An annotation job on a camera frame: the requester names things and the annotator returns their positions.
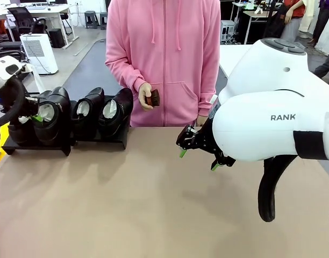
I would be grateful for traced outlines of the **person's right hand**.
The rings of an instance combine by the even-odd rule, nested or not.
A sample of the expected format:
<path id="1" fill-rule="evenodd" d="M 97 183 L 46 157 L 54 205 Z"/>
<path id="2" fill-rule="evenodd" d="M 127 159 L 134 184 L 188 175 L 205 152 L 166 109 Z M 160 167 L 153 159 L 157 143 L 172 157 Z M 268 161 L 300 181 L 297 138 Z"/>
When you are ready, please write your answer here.
<path id="1" fill-rule="evenodd" d="M 150 111 L 150 110 L 153 109 L 153 107 L 151 105 L 148 105 L 145 102 L 146 98 L 151 97 L 151 91 L 152 91 L 152 86 L 149 83 L 146 83 L 146 82 L 143 83 L 139 88 L 138 100 L 140 102 L 141 107 L 145 111 Z"/>

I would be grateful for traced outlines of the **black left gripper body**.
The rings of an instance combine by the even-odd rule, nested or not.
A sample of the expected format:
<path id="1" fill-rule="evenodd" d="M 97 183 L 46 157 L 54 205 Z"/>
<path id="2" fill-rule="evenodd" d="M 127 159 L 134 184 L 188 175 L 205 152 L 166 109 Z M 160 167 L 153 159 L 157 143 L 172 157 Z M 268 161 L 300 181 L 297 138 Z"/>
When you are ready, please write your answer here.
<path id="1" fill-rule="evenodd" d="M 39 97 L 25 97 L 20 110 L 21 117 L 32 117 L 38 114 Z"/>

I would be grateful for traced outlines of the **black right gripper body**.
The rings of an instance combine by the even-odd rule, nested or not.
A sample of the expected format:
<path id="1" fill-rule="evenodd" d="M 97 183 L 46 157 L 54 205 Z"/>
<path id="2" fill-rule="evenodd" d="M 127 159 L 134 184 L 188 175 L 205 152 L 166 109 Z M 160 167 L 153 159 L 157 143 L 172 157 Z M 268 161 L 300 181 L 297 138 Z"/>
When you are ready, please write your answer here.
<path id="1" fill-rule="evenodd" d="M 207 119 L 205 124 L 197 131 L 191 125 L 186 125 L 178 135 L 176 144 L 187 146 L 187 150 L 201 149 L 210 154 L 224 154 L 218 147 L 212 131 L 213 120 Z M 231 167 L 235 163 L 235 159 L 224 155 L 224 165 Z"/>

